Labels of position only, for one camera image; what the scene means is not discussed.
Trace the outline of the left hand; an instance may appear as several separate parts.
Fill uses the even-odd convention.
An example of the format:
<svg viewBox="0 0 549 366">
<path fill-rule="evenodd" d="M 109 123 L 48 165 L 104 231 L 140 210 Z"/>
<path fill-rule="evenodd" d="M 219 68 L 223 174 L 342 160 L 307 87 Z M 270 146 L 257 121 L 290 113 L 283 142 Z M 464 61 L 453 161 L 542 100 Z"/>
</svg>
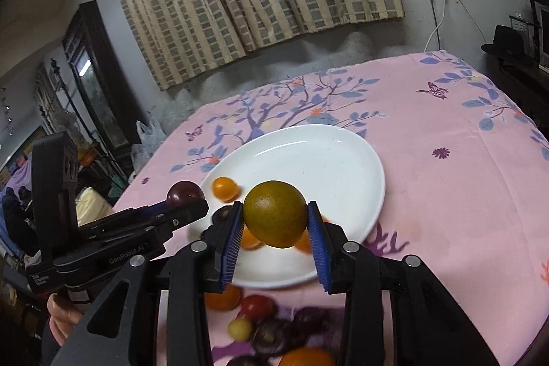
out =
<svg viewBox="0 0 549 366">
<path fill-rule="evenodd" d="M 51 294 L 47 300 L 49 329 L 56 342 L 63 345 L 73 328 L 80 322 L 83 313 L 69 300 L 59 294 Z"/>
</svg>

